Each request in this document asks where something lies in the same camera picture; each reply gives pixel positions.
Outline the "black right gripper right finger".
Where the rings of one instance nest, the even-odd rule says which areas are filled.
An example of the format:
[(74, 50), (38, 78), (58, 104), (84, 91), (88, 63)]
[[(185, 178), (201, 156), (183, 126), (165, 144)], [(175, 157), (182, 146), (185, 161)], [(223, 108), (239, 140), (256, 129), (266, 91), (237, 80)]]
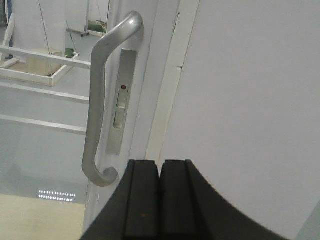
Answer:
[(189, 159), (166, 160), (160, 186), (162, 240), (283, 239), (223, 198)]

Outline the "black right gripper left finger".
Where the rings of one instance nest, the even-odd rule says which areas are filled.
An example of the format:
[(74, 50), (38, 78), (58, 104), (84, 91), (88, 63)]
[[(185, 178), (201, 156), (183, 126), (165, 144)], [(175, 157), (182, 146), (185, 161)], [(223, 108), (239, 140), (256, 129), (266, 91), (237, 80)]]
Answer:
[(152, 160), (129, 160), (115, 192), (83, 240), (159, 239), (159, 171)]

